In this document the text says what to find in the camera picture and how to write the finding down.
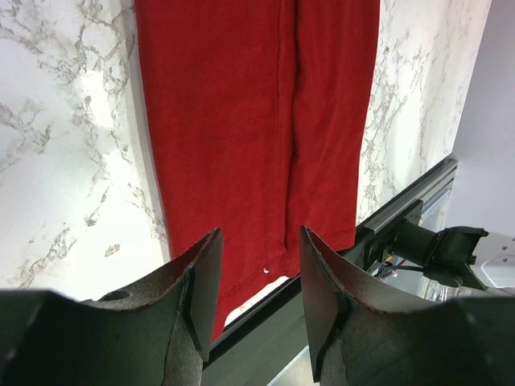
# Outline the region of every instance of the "gray wall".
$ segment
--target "gray wall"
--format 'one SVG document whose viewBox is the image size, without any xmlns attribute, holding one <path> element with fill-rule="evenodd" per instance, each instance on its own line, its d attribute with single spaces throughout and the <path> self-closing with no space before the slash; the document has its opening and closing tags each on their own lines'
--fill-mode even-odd
<svg viewBox="0 0 515 386">
<path fill-rule="evenodd" d="M 493 0 L 453 154 L 444 225 L 515 236 L 515 1 Z"/>
</svg>

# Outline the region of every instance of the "red fabric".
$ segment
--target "red fabric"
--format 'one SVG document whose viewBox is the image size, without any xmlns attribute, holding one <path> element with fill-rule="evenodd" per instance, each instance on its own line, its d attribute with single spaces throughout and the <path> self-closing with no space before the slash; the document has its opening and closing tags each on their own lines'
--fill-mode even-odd
<svg viewBox="0 0 515 386">
<path fill-rule="evenodd" d="M 354 241 L 379 0 L 136 1 L 173 256 L 222 227 L 215 336 L 299 271 L 299 226 Z"/>
</svg>

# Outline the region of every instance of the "red cloth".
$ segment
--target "red cloth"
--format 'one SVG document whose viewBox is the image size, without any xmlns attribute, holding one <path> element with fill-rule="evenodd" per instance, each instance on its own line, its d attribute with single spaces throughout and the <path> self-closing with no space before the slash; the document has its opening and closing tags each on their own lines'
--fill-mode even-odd
<svg viewBox="0 0 515 386">
<path fill-rule="evenodd" d="M 225 239 L 215 336 L 299 272 L 299 226 L 352 246 L 379 0 L 136 1 L 173 256 Z"/>
</svg>

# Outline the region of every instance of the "marble table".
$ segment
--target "marble table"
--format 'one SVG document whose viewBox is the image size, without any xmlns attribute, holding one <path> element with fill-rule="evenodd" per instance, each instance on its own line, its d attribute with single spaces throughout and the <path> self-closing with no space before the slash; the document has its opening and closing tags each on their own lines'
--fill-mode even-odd
<svg viewBox="0 0 515 386">
<path fill-rule="evenodd" d="M 382 0 L 358 218 L 451 152 L 490 0 Z M 97 298 L 169 260 L 130 0 L 0 0 L 0 286 Z"/>
</svg>

